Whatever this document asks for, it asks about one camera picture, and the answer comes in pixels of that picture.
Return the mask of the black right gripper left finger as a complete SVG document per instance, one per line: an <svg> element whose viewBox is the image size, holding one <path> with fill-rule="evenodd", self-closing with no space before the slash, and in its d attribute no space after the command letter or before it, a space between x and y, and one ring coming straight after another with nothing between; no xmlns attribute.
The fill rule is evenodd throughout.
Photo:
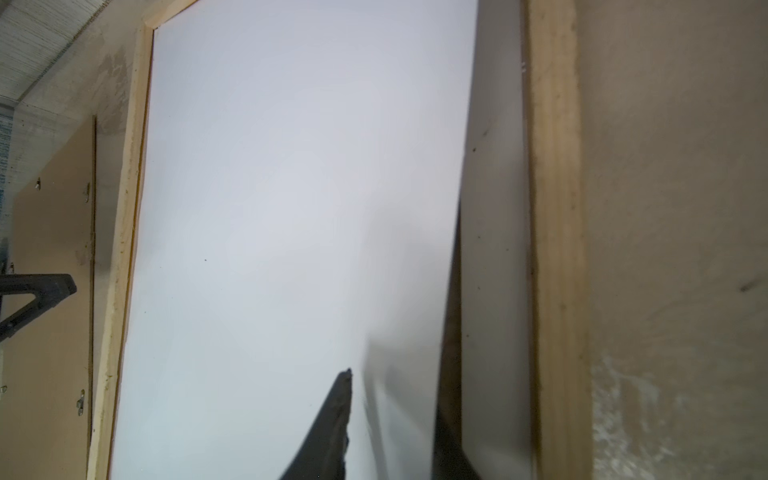
<svg viewBox="0 0 768 480"><path fill-rule="evenodd" d="M334 380L307 436L282 480L344 480L352 407L352 370Z"/></svg>

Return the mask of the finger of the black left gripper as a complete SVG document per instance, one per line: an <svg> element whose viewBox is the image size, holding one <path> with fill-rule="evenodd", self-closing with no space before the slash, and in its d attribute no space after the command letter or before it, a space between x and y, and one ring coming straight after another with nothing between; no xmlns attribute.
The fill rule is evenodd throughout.
<svg viewBox="0 0 768 480"><path fill-rule="evenodd" d="M1 297L32 295L33 298L1 321L1 341L15 335L39 316L77 292L69 274L7 274L1 276Z"/></svg>

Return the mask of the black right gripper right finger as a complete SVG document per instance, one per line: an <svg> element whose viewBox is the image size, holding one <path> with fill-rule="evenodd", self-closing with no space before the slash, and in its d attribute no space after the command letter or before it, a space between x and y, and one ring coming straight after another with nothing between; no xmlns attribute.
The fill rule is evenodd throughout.
<svg viewBox="0 0 768 480"><path fill-rule="evenodd" d="M434 480L480 479L440 410L437 410L435 420L432 478Z"/></svg>

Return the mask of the waterfall bridge photo print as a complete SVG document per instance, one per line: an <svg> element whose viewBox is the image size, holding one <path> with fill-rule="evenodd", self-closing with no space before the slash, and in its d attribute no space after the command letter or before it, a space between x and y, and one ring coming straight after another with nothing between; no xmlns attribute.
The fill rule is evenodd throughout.
<svg viewBox="0 0 768 480"><path fill-rule="evenodd" d="M428 479L473 1L198 1L155 32L110 475Z"/></svg>

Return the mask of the light wooden picture frame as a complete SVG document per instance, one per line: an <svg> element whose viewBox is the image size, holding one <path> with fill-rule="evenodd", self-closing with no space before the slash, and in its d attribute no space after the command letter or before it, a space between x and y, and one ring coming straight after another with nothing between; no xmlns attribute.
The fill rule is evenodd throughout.
<svg viewBox="0 0 768 480"><path fill-rule="evenodd" d="M137 246L154 33L187 8L156 1L137 26L110 284L92 405L87 475L109 475L126 318ZM577 8L521 7L524 118L530 172L532 411L536 475L593 475L589 281Z"/></svg>

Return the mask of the white picture mat board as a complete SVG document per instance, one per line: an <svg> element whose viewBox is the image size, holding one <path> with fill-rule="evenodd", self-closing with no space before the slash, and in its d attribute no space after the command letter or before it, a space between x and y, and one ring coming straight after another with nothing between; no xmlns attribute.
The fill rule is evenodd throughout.
<svg viewBox="0 0 768 480"><path fill-rule="evenodd" d="M521 17L478 4L462 176L462 444L483 479L534 476Z"/></svg>

